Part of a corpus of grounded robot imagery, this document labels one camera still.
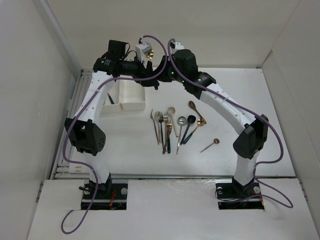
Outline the rose gold slim fork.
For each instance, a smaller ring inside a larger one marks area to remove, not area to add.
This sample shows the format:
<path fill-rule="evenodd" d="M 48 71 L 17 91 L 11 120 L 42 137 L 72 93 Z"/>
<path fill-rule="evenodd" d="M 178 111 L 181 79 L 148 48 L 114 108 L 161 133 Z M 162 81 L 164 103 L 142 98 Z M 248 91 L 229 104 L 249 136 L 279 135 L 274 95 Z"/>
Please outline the rose gold slim fork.
<path fill-rule="evenodd" d="M 155 119 L 154 119 L 154 116 L 153 116 L 153 110 L 151 110 L 150 112 L 150 118 L 152 119 L 153 121 L 153 127 L 154 127 L 154 132 L 155 132 L 155 137 L 156 137 L 156 140 L 157 140 L 157 144 L 159 145 L 160 142 L 159 142 L 159 137 L 158 137 L 158 133 L 157 133 L 157 127 L 156 127 L 156 122 L 155 122 Z"/>

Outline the silver round spoon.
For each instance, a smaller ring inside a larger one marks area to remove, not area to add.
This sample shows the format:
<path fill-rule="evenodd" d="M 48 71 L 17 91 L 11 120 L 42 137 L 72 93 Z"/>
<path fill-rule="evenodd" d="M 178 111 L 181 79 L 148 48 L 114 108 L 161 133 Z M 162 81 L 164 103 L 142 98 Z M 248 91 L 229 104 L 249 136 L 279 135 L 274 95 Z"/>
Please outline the silver round spoon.
<path fill-rule="evenodd" d="M 177 124 L 179 125 L 179 135 L 178 135 L 178 142 L 177 142 L 177 148 L 176 148 L 176 154 L 179 152 L 181 137 L 182 137 L 182 129 L 183 126 L 187 124 L 187 118 L 184 116 L 180 116 L 177 120 Z"/>

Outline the black spoon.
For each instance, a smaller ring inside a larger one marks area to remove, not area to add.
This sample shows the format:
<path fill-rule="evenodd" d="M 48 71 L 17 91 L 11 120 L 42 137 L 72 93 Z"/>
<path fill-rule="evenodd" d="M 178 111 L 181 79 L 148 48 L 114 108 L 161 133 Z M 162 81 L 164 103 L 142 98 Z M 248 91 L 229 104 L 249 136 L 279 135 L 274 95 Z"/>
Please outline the black spoon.
<path fill-rule="evenodd" d="M 187 127 L 186 127 L 186 130 L 185 130 L 185 132 L 184 132 L 184 134 L 183 134 L 183 137 L 182 137 L 182 139 L 181 139 L 181 141 L 180 141 L 180 144 L 181 144 L 181 145 L 183 144 L 183 142 L 184 142 L 184 140 L 185 140 L 185 138 L 186 138 L 186 136 L 187 136 L 187 133 L 188 133 L 188 131 L 189 131 L 190 126 L 191 126 L 192 124 L 194 124 L 195 121 L 196 121 L 196 117 L 195 117 L 194 115 L 189 115 L 189 116 L 188 116 L 188 118 L 187 118 Z"/>

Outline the small copper spoon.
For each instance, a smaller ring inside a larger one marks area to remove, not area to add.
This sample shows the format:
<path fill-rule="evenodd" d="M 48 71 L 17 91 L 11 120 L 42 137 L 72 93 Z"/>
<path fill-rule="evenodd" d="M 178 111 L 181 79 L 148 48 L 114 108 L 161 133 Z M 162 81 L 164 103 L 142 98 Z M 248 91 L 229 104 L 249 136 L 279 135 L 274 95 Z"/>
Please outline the small copper spoon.
<path fill-rule="evenodd" d="M 200 153 L 204 152 L 205 150 L 207 150 L 207 149 L 210 148 L 211 146 L 217 145 L 217 144 L 219 144 L 219 143 L 220 143 L 220 140 L 219 140 L 218 138 L 215 138 L 215 139 L 213 140 L 213 142 L 212 142 L 211 144 L 209 144 L 208 146 L 206 146 L 204 149 L 202 149 L 202 150 L 200 151 Z"/>

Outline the gold spoon dark green handle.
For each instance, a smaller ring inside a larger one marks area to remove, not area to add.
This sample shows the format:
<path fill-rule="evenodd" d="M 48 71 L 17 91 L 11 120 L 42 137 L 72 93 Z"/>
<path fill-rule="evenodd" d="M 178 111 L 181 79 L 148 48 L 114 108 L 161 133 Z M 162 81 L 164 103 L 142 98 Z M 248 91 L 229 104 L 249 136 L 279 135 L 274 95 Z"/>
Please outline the gold spoon dark green handle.
<path fill-rule="evenodd" d="M 149 61 L 151 61 L 153 57 L 154 57 L 154 50 L 151 49 L 151 50 L 149 50 L 149 51 L 146 53 L 146 58 L 147 58 Z"/>

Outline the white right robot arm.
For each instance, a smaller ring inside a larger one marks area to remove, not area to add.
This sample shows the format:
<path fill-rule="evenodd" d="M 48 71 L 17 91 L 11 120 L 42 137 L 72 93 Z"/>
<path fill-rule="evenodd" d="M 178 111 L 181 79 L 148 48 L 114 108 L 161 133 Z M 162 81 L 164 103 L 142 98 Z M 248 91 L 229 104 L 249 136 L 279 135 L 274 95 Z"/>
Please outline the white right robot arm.
<path fill-rule="evenodd" d="M 233 143 L 237 153 L 235 173 L 231 182 L 216 184 L 217 196 L 223 200 L 253 196 L 254 189 L 259 187 L 255 181 L 255 168 L 260 150 L 267 140 L 268 118 L 236 103 L 211 75 L 198 70 L 196 57 L 188 49 L 164 55 L 156 72 L 159 74 L 158 81 L 182 83 L 188 93 L 212 107 L 238 135 Z"/>

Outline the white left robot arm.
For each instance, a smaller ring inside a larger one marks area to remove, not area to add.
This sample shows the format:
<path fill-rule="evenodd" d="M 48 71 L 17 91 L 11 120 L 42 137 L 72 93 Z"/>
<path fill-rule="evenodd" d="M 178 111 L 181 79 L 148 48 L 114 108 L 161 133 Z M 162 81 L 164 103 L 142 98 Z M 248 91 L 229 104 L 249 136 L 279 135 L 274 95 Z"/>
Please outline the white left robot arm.
<path fill-rule="evenodd" d="M 66 141 L 76 150 L 84 154 L 82 165 L 92 171 L 91 187 L 100 198 L 107 198 L 112 192 L 111 174 L 104 160 L 98 158 L 106 143 L 106 135 L 98 126 L 98 121 L 107 94 L 116 81 L 135 81 L 144 87 L 159 86 L 160 75 L 165 70 L 168 58 L 163 56 L 159 67 L 153 69 L 149 61 L 147 65 L 135 59 L 133 61 L 100 57 L 93 66 L 90 86 L 81 106 L 74 117 L 64 122 L 67 131 Z"/>

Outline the white right bin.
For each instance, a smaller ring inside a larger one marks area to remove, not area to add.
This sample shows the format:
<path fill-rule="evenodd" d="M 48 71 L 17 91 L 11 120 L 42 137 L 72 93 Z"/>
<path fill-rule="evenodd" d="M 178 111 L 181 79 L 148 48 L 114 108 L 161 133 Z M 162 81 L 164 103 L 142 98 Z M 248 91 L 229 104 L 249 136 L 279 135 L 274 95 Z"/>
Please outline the white right bin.
<path fill-rule="evenodd" d="M 132 80 L 121 80 L 119 103 L 124 111 L 143 111 L 146 108 L 145 88 Z"/>

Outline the white bin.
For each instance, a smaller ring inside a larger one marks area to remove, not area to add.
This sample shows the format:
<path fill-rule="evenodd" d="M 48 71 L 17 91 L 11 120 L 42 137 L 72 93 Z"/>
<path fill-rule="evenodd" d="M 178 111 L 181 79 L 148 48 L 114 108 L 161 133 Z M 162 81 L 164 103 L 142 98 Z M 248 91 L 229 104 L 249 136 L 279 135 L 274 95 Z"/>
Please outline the white bin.
<path fill-rule="evenodd" d="M 120 82 L 117 81 L 109 90 L 100 114 L 118 113 L 122 109 L 120 104 Z"/>
<path fill-rule="evenodd" d="M 119 103 L 124 111 L 143 111 L 146 108 L 145 88 L 132 80 L 121 80 Z"/>

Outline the silver fork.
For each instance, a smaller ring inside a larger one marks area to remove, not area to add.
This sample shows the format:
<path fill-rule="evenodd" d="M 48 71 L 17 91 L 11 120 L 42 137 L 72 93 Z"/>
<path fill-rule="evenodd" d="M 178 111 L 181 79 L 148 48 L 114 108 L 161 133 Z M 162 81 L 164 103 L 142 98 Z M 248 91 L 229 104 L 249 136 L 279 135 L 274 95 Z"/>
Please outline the silver fork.
<path fill-rule="evenodd" d="M 164 146 L 164 143 L 162 143 L 162 140 L 161 140 L 161 128 L 160 128 L 160 123 L 159 123 L 159 113 L 160 111 L 156 111 L 155 113 L 155 118 L 157 120 L 157 123 L 158 123 L 158 137 L 159 137 L 159 141 L 160 143 L 162 144 L 162 147 Z"/>
<path fill-rule="evenodd" d="M 167 112 L 163 112 L 163 124 L 164 124 L 164 140 L 163 140 L 163 143 L 164 143 L 164 147 L 163 147 L 163 151 L 166 152 L 166 142 L 167 142 L 167 123 L 168 123 L 168 113 Z"/>

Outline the white left bin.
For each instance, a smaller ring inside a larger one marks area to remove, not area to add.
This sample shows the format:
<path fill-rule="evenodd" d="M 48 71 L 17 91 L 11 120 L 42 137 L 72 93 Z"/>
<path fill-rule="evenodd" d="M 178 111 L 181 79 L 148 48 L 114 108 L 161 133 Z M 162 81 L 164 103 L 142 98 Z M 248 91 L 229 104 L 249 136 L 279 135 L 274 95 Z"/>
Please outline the white left bin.
<path fill-rule="evenodd" d="M 100 114 L 118 113 L 122 109 L 120 104 L 120 82 L 117 81 L 109 90 Z"/>

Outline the black fork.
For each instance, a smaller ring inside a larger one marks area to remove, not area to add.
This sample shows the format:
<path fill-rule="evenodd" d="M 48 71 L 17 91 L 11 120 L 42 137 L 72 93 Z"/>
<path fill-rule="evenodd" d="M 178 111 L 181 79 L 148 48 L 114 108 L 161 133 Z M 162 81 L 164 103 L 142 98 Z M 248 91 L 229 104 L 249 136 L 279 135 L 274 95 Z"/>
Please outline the black fork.
<path fill-rule="evenodd" d="M 164 121 L 164 116 L 163 116 L 163 112 L 160 111 L 159 112 L 159 123 L 160 123 L 160 137 L 161 137 L 161 143 L 163 144 L 164 143 L 164 138 L 163 138 L 163 126 L 162 126 L 162 123 Z"/>

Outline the copper fork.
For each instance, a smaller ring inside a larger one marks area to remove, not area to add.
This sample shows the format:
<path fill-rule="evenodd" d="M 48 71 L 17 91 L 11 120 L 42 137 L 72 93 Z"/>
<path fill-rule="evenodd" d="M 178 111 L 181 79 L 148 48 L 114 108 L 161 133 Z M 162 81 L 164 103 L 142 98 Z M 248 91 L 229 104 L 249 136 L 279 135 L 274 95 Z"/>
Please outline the copper fork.
<path fill-rule="evenodd" d="M 171 132 L 172 132 L 172 124 L 171 123 L 167 123 L 166 152 L 167 152 L 167 149 L 168 149 L 168 146 L 169 146 L 169 139 L 170 139 Z"/>

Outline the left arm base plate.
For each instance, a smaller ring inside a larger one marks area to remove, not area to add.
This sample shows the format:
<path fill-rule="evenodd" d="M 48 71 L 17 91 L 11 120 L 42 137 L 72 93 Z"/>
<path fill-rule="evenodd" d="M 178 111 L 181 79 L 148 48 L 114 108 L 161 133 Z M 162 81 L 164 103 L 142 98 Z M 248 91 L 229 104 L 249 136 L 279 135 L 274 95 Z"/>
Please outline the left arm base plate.
<path fill-rule="evenodd" d="M 84 186 L 79 186 L 82 191 L 81 210 L 86 210 L 94 195 L 95 187 L 91 182 Z M 99 189 L 90 207 L 90 210 L 126 210 L 128 196 L 128 183 L 112 183 L 111 190 L 103 191 Z"/>

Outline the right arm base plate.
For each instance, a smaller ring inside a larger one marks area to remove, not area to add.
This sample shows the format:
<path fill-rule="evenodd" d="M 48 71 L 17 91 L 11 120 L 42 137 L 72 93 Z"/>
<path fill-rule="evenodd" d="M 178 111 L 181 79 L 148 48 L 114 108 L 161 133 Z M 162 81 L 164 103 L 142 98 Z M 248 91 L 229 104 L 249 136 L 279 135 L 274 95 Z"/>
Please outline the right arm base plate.
<path fill-rule="evenodd" d="M 218 200 L 219 210 L 264 210 L 261 189 L 254 182 L 245 191 L 236 190 L 232 182 L 218 182 L 215 184 L 215 197 Z"/>

